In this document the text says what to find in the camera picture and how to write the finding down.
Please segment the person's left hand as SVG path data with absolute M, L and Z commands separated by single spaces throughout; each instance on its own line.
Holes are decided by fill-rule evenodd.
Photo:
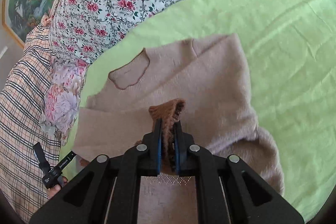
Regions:
M 62 179 L 63 184 L 66 185 L 68 183 L 68 179 L 65 176 L 63 176 Z M 62 187 L 60 185 L 56 185 L 53 188 L 50 188 L 48 190 L 49 199 L 51 199 L 54 195 L 56 195 L 61 190 L 61 188 Z

